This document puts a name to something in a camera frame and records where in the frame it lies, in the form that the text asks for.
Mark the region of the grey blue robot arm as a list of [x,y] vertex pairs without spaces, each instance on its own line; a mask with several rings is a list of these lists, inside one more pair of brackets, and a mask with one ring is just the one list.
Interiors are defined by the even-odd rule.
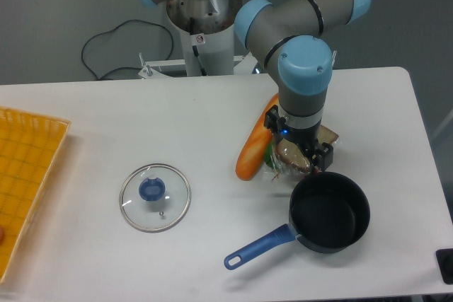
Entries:
[[322,35],[368,12],[372,0],[140,0],[166,5],[179,29],[186,69],[192,75],[233,70],[233,38],[252,54],[278,87],[278,102],[265,110],[257,129],[301,151],[309,170],[325,170],[333,147],[318,139],[334,56]]

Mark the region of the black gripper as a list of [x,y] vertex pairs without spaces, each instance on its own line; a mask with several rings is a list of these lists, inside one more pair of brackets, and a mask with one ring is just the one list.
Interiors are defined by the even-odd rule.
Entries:
[[[323,111],[319,110],[313,115],[299,117],[274,105],[265,114],[264,126],[273,135],[273,147],[276,142],[286,139],[296,144],[305,158],[313,159],[314,172],[323,172],[333,163],[333,145],[318,142],[322,114]],[[275,168],[281,170],[278,165],[275,163]]]

